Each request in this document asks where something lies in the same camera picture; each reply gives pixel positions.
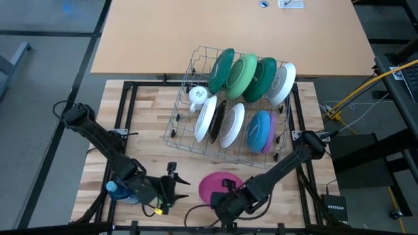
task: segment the pink plate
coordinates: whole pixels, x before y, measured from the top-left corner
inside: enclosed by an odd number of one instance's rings
[[[205,204],[210,204],[210,196],[213,192],[228,193],[228,188],[222,187],[223,179],[235,181],[237,187],[242,185],[242,180],[238,176],[228,172],[214,172],[206,176],[199,184],[199,196]]]
[[[261,153],[266,155],[270,152],[270,148],[273,144],[274,133],[276,132],[276,114],[270,113],[270,132],[268,133],[267,143],[264,148],[261,150]]]

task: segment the plastic bottle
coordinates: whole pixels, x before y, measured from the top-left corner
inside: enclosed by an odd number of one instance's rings
[[[135,196],[134,192],[121,185],[117,185],[114,181],[107,182],[106,189],[112,199],[127,204],[137,204],[140,202],[137,196]]]

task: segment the dish rack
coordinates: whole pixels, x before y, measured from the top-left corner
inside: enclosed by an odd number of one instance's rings
[[[222,51],[221,49],[207,46],[199,46],[193,51],[169,122],[167,123],[163,140],[167,143],[167,146],[191,153],[206,155],[237,164],[270,168],[277,163],[280,156],[286,156],[292,151],[289,131],[289,117],[291,116],[289,96],[282,104],[277,106],[270,106],[265,96],[251,104],[245,102],[242,96],[235,100],[227,100],[225,113],[239,102],[244,105],[246,111],[240,133],[235,141],[229,147],[222,148],[217,140],[213,144],[210,143],[208,133],[206,133],[200,143],[195,140],[194,131],[199,112],[191,113],[189,111],[191,102],[188,93],[195,86],[207,87],[211,68],[213,68],[217,57]],[[235,52],[234,62],[243,55]],[[277,61],[278,68],[284,64],[286,62]],[[218,104],[225,100],[223,89],[215,95],[217,95]],[[276,114],[276,134],[273,139],[273,148],[266,155],[251,152],[246,143],[248,123],[259,110],[267,110]]]

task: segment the light wood desk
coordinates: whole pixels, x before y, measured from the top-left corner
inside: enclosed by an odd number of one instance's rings
[[[97,121],[105,129],[113,129],[120,102],[122,80],[109,80],[103,93],[98,111]],[[318,131],[323,129],[314,84],[299,82],[299,96],[302,106],[306,129]],[[114,222],[116,225],[130,225],[131,221],[139,221],[141,226],[171,226],[182,227],[186,211],[191,207],[202,204],[198,194],[200,181],[206,175],[217,171],[228,171],[236,174],[242,180],[255,176],[265,169],[244,166],[241,164],[225,163],[208,156],[197,155],[188,151],[178,150],[166,146],[163,135],[167,121],[171,116],[175,97],[179,87],[138,87],[135,101],[134,115],[130,132],[138,135],[129,137],[126,155],[138,159],[147,169],[149,175],[165,175],[167,163],[177,162],[177,172],[191,185],[178,184],[176,192],[190,197],[177,201],[168,215],[145,217],[140,205],[117,203]],[[298,130],[297,113],[293,109],[295,129]],[[76,220],[90,207],[101,190],[106,159],[98,152],[91,151],[86,159],[83,176],[76,197],[71,219]],[[325,185],[336,178],[332,160],[325,154],[321,160],[312,161],[318,193],[325,192]],[[330,193],[339,195],[336,183],[330,184]],[[311,222],[315,222],[312,200],[307,193]],[[107,218],[109,199],[104,206],[102,218]],[[215,214],[209,208],[199,208],[193,211],[188,220],[189,226],[208,225],[216,220]],[[284,223],[286,227],[304,227],[302,208],[295,170],[284,177],[274,189],[272,205],[268,213],[254,221],[237,221],[240,227],[276,227],[277,223]]]
[[[298,76],[370,76],[374,54],[350,0],[114,0],[95,74],[183,74],[199,46],[294,63]]]

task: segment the white mug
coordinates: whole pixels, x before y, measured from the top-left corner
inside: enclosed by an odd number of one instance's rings
[[[191,101],[190,112],[201,110],[204,102],[209,98],[209,92],[205,87],[196,86],[189,91],[189,99]]]

